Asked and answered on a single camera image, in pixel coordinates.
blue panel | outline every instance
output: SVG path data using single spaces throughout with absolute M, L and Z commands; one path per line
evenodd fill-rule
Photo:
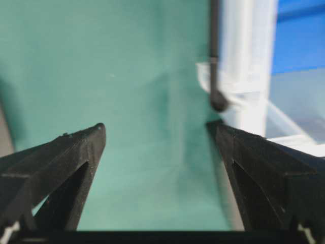
M 325 1 L 279 2 L 272 73 L 325 66 Z

